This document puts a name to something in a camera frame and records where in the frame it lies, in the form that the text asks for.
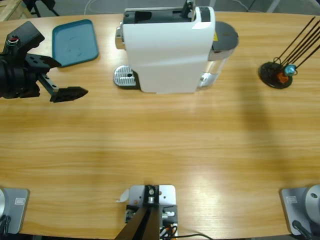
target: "black cable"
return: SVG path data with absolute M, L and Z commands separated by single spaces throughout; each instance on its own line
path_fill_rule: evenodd
M 250 8 L 253 6 L 253 4 L 255 4 L 256 0 L 253 0 L 252 3 L 250 4 L 250 6 L 248 7 L 247 12 L 249 12 Z
M 182 239 L 182 238 L 191 238 L 191 237 L 196 237 L 196 236 L 200 236 L 200 237 L 205 237 L 206 239 L 209 239 L 209 240 L 214 240 L 213 238 L 205 235 L 205 234 L 202 234 L 202 233 L 196 233 L 196 234 L 190 234 L 190 235 L 180 235 L 180 236 L 164 236 L 164 237 L 161 237 L 160 239 Z

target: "label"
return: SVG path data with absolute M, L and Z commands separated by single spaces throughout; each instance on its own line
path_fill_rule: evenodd
M 17 197 L 14 201 L 14 205 L 24 205 L 25 204 L 26 199 L 25 198 L 19 198 Z
M 287 196 L 286 197 L 286 202 L 288 204 L 296 204 L 298 201 L 297 201 L 296 196 Z
M 214 32 L 213 41 L 218 42 L 218 35 Z

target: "teal tray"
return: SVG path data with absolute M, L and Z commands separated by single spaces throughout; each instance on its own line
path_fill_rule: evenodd
M 61 67 L 91 61 L 98 55 L 96 34 L 89 19 L 59 25 L 52 30 L 52 57 Z

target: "white coffee machine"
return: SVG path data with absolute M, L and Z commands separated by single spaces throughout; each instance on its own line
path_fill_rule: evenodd
M 217 26 L 221 34 L 215 32 Z M 126 9 L 115 44 L 126 50 L 129 61 L 114 72 L 118 87 L 193 93 L 216 80 L 223 60 L 238 44 L 238 34 L 227 23 L 216 22 L 212 7 L 187 0 L 183 7 Z

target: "black base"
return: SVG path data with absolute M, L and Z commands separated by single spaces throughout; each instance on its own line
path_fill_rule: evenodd
M 285 89 L 292 84 L 293 78 L 289 76 L 289 80 L 285 83 L 282 83 L 278 80 L 275 70 L 279 69 L 281 65 L 276 62 L 267 62 L 263 64 L 259 70 L 258 74 L 262 82 L 267 84 L 268 86 L 275 88 L 275 89 Z

